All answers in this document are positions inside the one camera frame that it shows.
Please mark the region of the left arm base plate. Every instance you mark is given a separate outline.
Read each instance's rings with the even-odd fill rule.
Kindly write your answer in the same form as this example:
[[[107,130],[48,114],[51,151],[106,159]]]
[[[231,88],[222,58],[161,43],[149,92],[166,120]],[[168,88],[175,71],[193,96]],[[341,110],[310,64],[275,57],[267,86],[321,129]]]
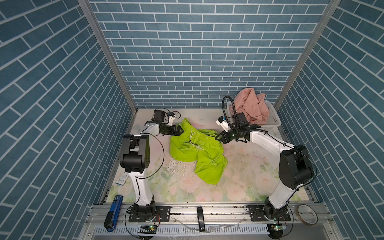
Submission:
[[[170,206],[143,207],[134,206],[129,213],[130,223],[167,223],[170,220]]]

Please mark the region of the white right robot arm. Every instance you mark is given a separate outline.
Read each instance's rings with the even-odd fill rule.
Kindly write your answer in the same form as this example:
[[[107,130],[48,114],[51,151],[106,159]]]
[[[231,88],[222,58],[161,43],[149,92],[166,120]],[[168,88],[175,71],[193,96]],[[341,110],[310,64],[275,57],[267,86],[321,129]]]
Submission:
[[[273,137],[268,131],[257,124],[250,125],[245,117],[232,116],[229,122],[226,115],[219,117],[216,124],[224,130],[215,137],[216,140],[227,144],[233,140],[258,145],[278,158],[279,182],[272,194],[266,198],[264,215],[269,220],[275,220],[287,209],[292,196],[304,185],[315,178],[315,170],[309,152],[303,145],[292,145]]]

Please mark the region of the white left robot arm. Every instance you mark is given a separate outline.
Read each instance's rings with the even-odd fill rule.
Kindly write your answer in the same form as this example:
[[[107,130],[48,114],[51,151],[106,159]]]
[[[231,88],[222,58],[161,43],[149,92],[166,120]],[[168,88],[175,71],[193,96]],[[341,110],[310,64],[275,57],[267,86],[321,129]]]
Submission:
[[[136,200],[132,211],[135,213],[151,215],[156,213],[155,198],[149,186],[150,176],[146,175],[146,169],[151,161],[150,137],[181,135],[182,128],[173,124],[174,120],[180,117],[181,114],[178,111],[155,109],[152,119],[144,124],[143,129],[123,137],[122,150],[118,159],[120,166],[129,174],[133,183]]]

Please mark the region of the lime green shorts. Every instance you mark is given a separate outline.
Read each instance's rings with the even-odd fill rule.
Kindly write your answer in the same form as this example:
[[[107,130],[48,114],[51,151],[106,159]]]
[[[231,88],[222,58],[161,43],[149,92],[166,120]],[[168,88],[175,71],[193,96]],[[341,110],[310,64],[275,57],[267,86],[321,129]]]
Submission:
[[[223,144],[215,130],[196,129],[187,118],[179,124],[183,133],[171,137],[170,155],[181,162],[196,162],[195,174],[205,183],[217,185],[227,167]]]

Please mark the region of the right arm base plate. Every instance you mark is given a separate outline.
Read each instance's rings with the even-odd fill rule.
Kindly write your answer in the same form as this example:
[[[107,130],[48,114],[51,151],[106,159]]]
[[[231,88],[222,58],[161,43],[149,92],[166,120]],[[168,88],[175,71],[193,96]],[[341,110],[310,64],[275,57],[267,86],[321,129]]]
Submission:
[[[287,206],[275,209],[272,205],[247,205],[245,209],[249,213],[252,222],[273,222],[277,220],[288,222],[291,220]]]

